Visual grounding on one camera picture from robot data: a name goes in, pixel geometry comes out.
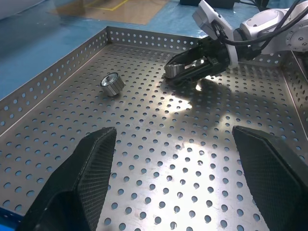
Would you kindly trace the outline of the blue plastic compartment bin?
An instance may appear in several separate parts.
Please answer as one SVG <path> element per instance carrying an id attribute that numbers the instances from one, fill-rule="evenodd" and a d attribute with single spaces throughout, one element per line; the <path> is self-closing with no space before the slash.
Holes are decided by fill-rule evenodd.
<path id="1" fill-rule="evenodd" d="M 15 231 L 24 214 L 0 206 L 0 231 Z"/>

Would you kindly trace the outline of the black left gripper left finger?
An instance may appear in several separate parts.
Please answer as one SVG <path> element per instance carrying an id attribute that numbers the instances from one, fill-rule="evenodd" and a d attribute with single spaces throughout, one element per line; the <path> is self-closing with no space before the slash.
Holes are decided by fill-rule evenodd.
<path id="1" fill-rule="evenodd" d="M 96 231 L 108 191 L 117 131 L 82 138 L 51 174 L 16 231 Z"/>

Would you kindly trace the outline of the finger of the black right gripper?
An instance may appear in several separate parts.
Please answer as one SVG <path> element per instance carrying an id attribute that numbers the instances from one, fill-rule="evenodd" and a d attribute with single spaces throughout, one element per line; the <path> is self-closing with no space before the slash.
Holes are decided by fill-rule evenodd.
<path id="1" fill-rule="evenodd" d="M 206 75 L 215 75 L 217 73 L 217 64 L 207 62 L 198 66 L 191 65 L 177 74 L 174 78 L 166 78 L 169 84 L 191 83 L 205 77 Z"/>
<path id="2" fill-rule="evenodd" d="M 175 55 L 168 61 L 168 65 L 184 64 L 189 65 L 196 62 L 197 64 L 206 64 L 205 58 L 206 48 L 204 46 L 197 46 L 192 49 L 186 50 L 180 54 Z"/>

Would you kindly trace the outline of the perforated stainless steel tray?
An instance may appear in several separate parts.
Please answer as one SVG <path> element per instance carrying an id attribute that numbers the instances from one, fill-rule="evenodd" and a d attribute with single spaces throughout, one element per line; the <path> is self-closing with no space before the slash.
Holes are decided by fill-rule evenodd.
<path id="1" fill-rule="evenodd" d="M 308 163 L 306 75 L 283 51 L 168 85 L 164 65 L 196 41 L 106 27 L 0 100 L 0 206 L 25 215 L 83 137 L 115 127 L 97 231 L 269 231 L 232 128 L 277 136 Z M 125 87 L 107 96 L 112 72 Z"/>

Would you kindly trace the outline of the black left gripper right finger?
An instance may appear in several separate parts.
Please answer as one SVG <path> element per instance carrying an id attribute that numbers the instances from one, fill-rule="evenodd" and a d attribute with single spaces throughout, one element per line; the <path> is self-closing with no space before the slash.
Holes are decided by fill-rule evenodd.
<path id="1" fill-rule="evenodd" d="M 270 231 L 308 231 L 308 165 L 279 137 L 234 126 L 250 193 Z"/>

